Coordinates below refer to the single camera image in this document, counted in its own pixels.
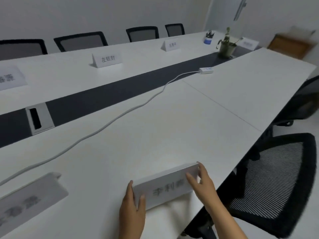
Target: person's right hand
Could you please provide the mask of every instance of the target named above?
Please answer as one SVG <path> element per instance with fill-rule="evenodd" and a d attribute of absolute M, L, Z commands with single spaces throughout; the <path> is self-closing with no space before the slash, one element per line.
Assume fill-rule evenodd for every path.
<path fill-rule="evenodd" d="M 186 173 L 186 178 L 199 200 L 207 208 L 208 206 L 211 206 L 212 203 L 219 201 L 219 197 L 217 195 L 214 183 L 209 177 L 204 165 L 202 165 L 200 162 L 198 164 L 199 177 L 201 178 L 200 183 L 198 183 L 197 180 L 189 173 Z"/>

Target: potted plant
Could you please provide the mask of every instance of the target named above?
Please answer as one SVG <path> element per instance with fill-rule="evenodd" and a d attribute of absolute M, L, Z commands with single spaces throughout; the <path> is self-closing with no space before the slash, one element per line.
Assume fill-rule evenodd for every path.
<path fill-rule="evenodd" d="M 224 40 L 219 40 L 218 44 L 219 45 L 221 43 L 219 52 L 218 52 L 218 56 L 220 58 L 225 58 L 225 59 L 229 59 L 230 56 L 233 54 L 235 48 L 237 47 L 237 42 L 239 40 L 241 40 L 242 38 L 240 38 L 236 43 L 232 43 L 229 41 L 230 36 L 229 36 L 229 31 L 230 31 L 230 27 L 227 27 L 227 32 L 225 34 Z"/>

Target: blue pen holder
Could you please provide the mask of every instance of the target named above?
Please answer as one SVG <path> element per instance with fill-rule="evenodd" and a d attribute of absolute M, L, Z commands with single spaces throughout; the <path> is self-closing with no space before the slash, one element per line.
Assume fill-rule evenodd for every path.
<path fill-rule="evenodd" d="M 205 38 L 204 44 L 210 44 L 212 42 L 212 39 L 210 38 Z"/>

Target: plant pot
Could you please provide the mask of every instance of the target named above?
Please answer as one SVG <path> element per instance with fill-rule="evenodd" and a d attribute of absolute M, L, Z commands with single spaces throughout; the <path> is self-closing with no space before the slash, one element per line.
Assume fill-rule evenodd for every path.
<path fill-rule="evenodd" d="M 229 59 L 230 56 L 233 54 L 236 47 L 237 47 L 237 45 L 234 43 L 222 41 L 219 52 L 218 52 L 218 57 L 224 58 L 224 59 Z"/>

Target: hand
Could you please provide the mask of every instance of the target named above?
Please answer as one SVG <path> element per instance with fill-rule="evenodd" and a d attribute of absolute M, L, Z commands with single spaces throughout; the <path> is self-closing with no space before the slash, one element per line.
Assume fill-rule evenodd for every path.
<path fill-rule="evenodd" d="M 119 239 L 140 239 L 145 225 L 145 196 L 138 201 L 138 209 L 134 203 L 133 181 L 127 185 L 126 194 L 120 208 L 120 233 Z"/>
<path fill-rule="evenodd" d="M 199 200 L 204 204 L 205 208 L 208 209 L 208 207 L 220 200 L 217 195 L 214 183 L 209 177 L 204 165 L 202 165 L 200 162 L 198 164 L 199 177 L 201 178 L 201 181 L 198 183 L 197 179 L 195 179 L 189 173 L 186 173 L 186 178 L 195 191 L 195 194 L 197 195 Z"/>

